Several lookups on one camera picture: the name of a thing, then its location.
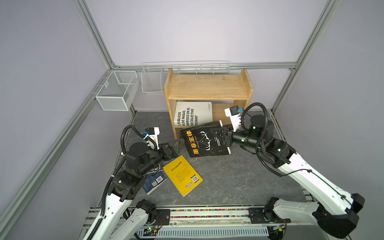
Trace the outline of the black book antler cover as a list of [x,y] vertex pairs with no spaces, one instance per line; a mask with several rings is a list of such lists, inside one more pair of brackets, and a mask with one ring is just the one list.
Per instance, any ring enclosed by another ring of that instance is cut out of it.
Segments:
[[214,121],[200,126],[180,130],[181,137],[190,158],[230,155],[227,146],[221,146],[218,139],[210,132],[212,128],[224,127],[222,121]]

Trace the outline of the white book black lettering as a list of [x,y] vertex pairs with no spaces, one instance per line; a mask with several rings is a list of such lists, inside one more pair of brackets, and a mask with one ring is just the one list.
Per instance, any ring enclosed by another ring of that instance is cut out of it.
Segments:
[[175,126],[199,126],[212,121],[212,102],[177,102],[174,116]]

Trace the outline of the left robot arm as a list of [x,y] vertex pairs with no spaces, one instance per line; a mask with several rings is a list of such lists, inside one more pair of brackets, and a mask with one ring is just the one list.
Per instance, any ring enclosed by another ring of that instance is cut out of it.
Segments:
[[120,138],[122,161],[111,174],[101,199],[99,215],[84,236],[85,240],[139,239],[137,232],[151,225],[151,233],[158,232],[170,223],[170,210],[157,210],[148,200],[137,203],[126,221],[116,228],[119,219],[129,208],[146,176],[164,161],[179,157],[183,139],[160,144],[158,129],[147,128],[139,132],[134,126],[126,126]]

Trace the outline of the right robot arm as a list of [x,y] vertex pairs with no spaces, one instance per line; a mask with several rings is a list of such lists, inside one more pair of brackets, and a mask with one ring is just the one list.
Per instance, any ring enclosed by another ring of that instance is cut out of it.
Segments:
[[314,197],[308,203],[271,197],[263,208],[265,221],[284,225],[289,220],[310,223],[334,238],[348,240],[358,225],[364,197],[333,184],[287,142],[275,138],[274,123],[263,104],[252,103],[246,109],[234,106],[226,111],[231,126],[212,128],[210,133],[227,147],[239,145],[255,155],[268,171],[280,178],[292,178]]

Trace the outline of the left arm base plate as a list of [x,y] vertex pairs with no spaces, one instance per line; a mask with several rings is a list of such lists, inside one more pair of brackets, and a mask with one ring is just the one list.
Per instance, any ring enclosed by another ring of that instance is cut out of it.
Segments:
[[168,226],[171,220],[170,209],[156,209],[149,214],[146,225]]

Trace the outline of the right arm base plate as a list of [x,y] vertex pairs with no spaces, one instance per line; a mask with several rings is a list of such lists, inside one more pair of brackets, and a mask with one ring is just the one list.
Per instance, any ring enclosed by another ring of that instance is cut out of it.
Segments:
[[291,219],[278,217],[273,210],[264,210],[264,207],[249,208],[249,218],[252,224],[288,224]]

